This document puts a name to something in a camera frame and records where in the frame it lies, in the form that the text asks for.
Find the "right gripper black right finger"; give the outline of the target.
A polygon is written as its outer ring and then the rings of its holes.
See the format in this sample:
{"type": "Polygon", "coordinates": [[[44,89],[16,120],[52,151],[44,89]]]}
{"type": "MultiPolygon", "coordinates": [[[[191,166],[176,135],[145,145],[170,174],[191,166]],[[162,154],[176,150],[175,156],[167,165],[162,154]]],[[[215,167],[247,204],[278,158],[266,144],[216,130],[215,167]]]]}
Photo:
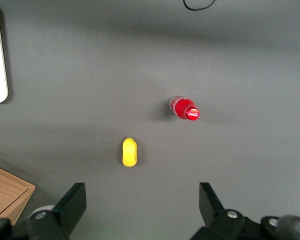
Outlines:
{"type": "Polygon", "coordinates": [[[236,210],[225,209],[208,182],[199,184],[199,211],[204,226],[192,240],[237,240],[245,226],[245,217],[236,210]]]}

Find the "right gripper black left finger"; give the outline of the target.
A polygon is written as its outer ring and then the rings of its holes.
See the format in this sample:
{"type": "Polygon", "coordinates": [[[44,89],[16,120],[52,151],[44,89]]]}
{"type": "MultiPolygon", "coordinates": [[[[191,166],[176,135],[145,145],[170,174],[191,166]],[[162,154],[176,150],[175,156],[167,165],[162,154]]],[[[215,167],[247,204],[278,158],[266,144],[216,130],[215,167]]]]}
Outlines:
{"type": "Polygon", "coordinates": [[[87,208],[86,185],[75,183],[51,209],[36,210],[26,220],[30,240],[69,240],[87,208]]]}

